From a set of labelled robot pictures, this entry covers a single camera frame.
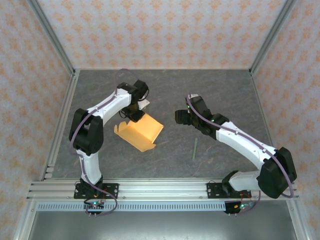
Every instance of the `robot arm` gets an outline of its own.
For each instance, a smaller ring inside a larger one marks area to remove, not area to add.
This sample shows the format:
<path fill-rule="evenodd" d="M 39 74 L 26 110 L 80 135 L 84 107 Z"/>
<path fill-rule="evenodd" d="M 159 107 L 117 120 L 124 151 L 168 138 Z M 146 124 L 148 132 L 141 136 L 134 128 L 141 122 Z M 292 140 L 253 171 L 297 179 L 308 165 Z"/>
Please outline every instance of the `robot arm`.
<path fill-rule="evenodd" d="M 99 104 L 90 107 L 87 110 L 79 108 L 75 111 L 69 134 L 70 141 L 80 122 L 90 112 L 96 110 L 81 127 L 73 143 L 76 152 L 84 158 L 84 165 L 81 166 L 81 182 L 87 183 L 84 174 L 84 172 L 86 172 L 86 175 L 92 184 L 97 187 L 102 184 L 103 177 L 99 169 L 98 156 L 99 149 L 104 142 L 104 125 L 119 111 L 122 111 L 131 121 L 135 123 L 139 121 L 145 114 L 142 109 L 149 104 L 149 102 L 143 98 L 147 92 L 149 92 L 149 88 L 143 81 L 137 80 L 134 85 L 123 82 L 117 86 L 116 91 Z M 100 107 L 112 98 L 113 100 L 109 102 L 109 104 Z"/>
<path fill-rule="evenodd" d="M 278 165 L 266 153 L 269 151 L 281 163 L 285 169 L 291 183 L 297 178 L 297 173 L 292 160 L 291 153 L 284 147 L 276 148 L 259 142 L 241 129 L 236 127 L 228 118 L 216 113 L 211 114 L 204 100 L 197 94 L 190 97 L 192 107 L 206 120 L 218 126 L 211 125 L 198 117 L 187 104 L 187 110 L 177 110 L 175 121 L 177 124 L 192 125 L 200 130 L 204 135 L 208 135 L 214 140 L 225 143 L 250 160 L 257 168 L 256 171 L 239 172 L 233 171 L 222 181 L 222 188 L 229 196 L 232 192 L 243 190 L 262 190 L 271 198 L 278 198 L 288 187 L 285 176 L 282 174 Z M 249 139 L 254 140 L 264 149 L 260 149 Z"/>

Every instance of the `black mounting plate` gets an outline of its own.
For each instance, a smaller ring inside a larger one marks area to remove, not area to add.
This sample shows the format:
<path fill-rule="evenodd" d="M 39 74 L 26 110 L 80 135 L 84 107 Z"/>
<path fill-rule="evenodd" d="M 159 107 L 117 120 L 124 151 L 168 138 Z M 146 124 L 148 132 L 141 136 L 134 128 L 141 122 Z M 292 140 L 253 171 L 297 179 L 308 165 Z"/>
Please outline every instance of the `black mounting plate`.
<path fill-rule="evenodd" d="M 247 191 L 247 190 L 243 190 L 241 192 L 233 191 L 233 192 L 230 192 L 230 194 L 227 194 L 223 190 L 223 184 L 221 182 L 208 182 L 206 184 L 206 193 L 207 193 L 208 199 L 240 199 L 241 193 L 244 193 L 244 195 L 242 195 L 244 199 L 249 198 L 245 194 L 248 194 L 250 197 L 252 197 L 251 191 Z"/>
<path fill-rule="evenodd" d="M 116 199 L 118 199 L 119 183 L 103 183 L 101 189 L 107 191 L 108 193 L 115 196 Z M 104 193 L 100 194 L 97 197 L 94 196 L 93 193 L 88 194 L 88 192 L 84 191 L 83 185 L 81 183 L 77 183 L 75 185 L 73 198 L 74 199 L 113 199 L 110 195 L 106 195 Z"/>

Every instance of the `patterned wallpaper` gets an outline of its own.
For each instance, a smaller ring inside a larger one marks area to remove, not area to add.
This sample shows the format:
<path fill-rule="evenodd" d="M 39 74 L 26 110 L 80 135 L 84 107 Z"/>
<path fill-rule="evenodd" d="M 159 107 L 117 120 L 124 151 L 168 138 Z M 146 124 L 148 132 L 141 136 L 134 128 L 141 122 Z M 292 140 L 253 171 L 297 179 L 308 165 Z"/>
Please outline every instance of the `patterned wallpaper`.
<path fill-rule="evenodd" d="M 0 239 L 38 180 L 69 75 L 26 0 L 0 1 Z"/>
<path fill-rule="evenodd" d="M 292 153 L 308 223 L 320 239 L 319 0 L 298 0 L 287 21 L 254 78 L 275 144 Z"/>
<path fill-rule="evenodd" d="M 285 0 L 39 0 L 75 68 L 248 69 Z"/>

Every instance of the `gray floor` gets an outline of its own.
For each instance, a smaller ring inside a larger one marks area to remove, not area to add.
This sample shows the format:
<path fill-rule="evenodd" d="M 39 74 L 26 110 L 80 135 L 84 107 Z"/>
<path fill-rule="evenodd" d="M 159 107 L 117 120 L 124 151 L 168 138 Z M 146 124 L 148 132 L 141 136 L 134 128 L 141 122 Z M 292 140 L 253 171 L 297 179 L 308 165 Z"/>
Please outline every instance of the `gray floor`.
<path fill-rule="evenodd" d="M 29 240 L 296 240 L 285 201 L 252 212 L 37 212 Z"/>
<path fill-rule="evenodd" d="M 79 160 L 69 154 L 68 135 L 78 108 L 87 109 L 109 96 L 114 89 L 115 70 L 82 70 L 70 107 L 54 167 L 54 178 L 79 178 Z M 114 133 L 123 121 L 115 115 L 104 127 L 99 152 L 104 178 L 223 178 L 233 170 L 253 171 L 255 166 L 223 143 L 202 135 L 192 126 L 175 123 L 174 112 L 186 109 L 187 93 L 199 94 L 211 112 L 221 113 L 243 131 L 269 143 L 258 99 L 248 70 L 137 70 L 150 93 L 145 112 L 164 125 L 157 146 L 140 152 Z M 135 78 L 122 73 L 117 83 L 133 84 Z M 198 138 L 193 160 L 195 138 Z"/>

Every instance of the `wall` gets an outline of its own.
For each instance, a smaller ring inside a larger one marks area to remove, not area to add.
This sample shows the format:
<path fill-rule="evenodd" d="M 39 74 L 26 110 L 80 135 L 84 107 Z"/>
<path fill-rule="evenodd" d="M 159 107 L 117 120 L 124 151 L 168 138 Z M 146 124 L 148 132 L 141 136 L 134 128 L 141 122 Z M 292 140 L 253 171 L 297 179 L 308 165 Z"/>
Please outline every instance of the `wall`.
<path fill-rule="evenodd" d="M 40 0 L 75 68 L 248 69 L 285 0 Z"/>
<path fill-rule="evenodd" d="M 320 3 L 298 0 L 255 78 L 275 144 L 292 153 L 298 190 L 320 237 Z"/>
<path fill-rule="evenodd" d="M 26 0 L 0 1 L 0 239 L 39 180 L 69 81 Z"/>

